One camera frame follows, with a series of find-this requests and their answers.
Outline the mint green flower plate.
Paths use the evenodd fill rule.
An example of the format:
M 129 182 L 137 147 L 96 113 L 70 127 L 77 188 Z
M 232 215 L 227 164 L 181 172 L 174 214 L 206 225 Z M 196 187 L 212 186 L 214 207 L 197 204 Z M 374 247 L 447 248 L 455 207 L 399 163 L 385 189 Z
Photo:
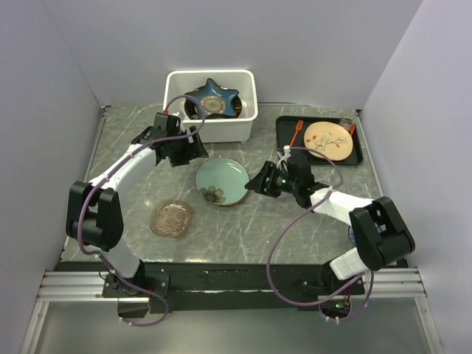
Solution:
M 195 187 L 208 203 L 219 207 L 239 204 L 248 194 L 249 174 L 231 159 L 210 159 L 196 173 Z

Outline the black plate with colored squares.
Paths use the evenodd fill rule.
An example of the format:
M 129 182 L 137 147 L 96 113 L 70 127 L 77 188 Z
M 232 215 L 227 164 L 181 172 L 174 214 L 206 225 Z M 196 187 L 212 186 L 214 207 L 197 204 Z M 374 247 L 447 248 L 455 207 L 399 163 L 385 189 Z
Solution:
M 238 96 L 236 96 L 231 101 L 231 107 L 235 111 L 235 115 L 231 116 L 228 114 L 208 114 L 207 119 L 235 119 L 238 118 L 242 112 L 242 101 Z M 189 100 L 185 100 L 184 102 L 184 111 L 185 114 L 193 120 L 200 119 L 198 115 L 198 109 L 196 108 L 195 104 L 190 102 Z

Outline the blue star-shaped dish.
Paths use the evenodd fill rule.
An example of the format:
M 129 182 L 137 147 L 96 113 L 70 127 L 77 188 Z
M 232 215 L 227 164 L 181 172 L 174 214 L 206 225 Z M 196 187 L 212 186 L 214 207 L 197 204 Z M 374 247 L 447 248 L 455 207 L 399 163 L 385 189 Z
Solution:
M 208 114 L 228 114 L 235 115 L 231 107 L 231 101 L 239 96 L 239 91 L 233 88 L 224 88 L 216 83 L 212 78 L 207 78 L 203 86 L 185 93 L 191 97 L 190 102 L 194 103 L 200 113 Z

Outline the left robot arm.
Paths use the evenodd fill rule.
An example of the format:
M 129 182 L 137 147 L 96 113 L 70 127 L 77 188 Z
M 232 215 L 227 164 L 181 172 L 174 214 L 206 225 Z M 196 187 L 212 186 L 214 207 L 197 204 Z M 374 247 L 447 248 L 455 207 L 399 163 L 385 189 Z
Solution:
M 130 296 L 140 295 L 147 279 L 144 263 L 122 238 L 120 196 L 163 160 L 178 167 L 206 158 L 198 135 L 201 128 L 185 128 L 176 115 L 159 112 L 105 172 L 88 182 L 77 181 L 69 190 L 66 234 L 77 241 L 83 254 L 99 257 Z

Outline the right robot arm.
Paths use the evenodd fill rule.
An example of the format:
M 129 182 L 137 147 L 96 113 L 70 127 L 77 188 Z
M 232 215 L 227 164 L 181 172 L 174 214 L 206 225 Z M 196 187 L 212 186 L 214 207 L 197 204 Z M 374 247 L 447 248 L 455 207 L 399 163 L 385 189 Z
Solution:
M 292 194 L 299 206 L 348 225 L 355 248 L 329 261 L 322 277 L 324 288 L 339 294 L 349 278 L 378 271 L 411 254 L 415 241 L 392 199 L 360 198 L 339 192 L 315 179 L 306 156 L 294 154 L 277 165 L 266 161 L 245 188 L 277 198 Z

